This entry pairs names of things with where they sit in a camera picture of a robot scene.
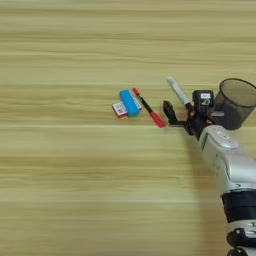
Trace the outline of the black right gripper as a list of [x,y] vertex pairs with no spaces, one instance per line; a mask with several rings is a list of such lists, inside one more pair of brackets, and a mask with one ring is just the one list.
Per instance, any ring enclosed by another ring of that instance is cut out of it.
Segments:
[[[184,121],[179,121],[177,119],[173,105],[169,101],[163,101],[163,111],[168,118],[170,125],[183,126],[185,124]],[[196,111],[190,111],[188,113],[186,120],[188,133],[195,136],[197,139],[200,138],[203,130],[211,125],[216,125],[216,122],[214,122],[207,114]]]

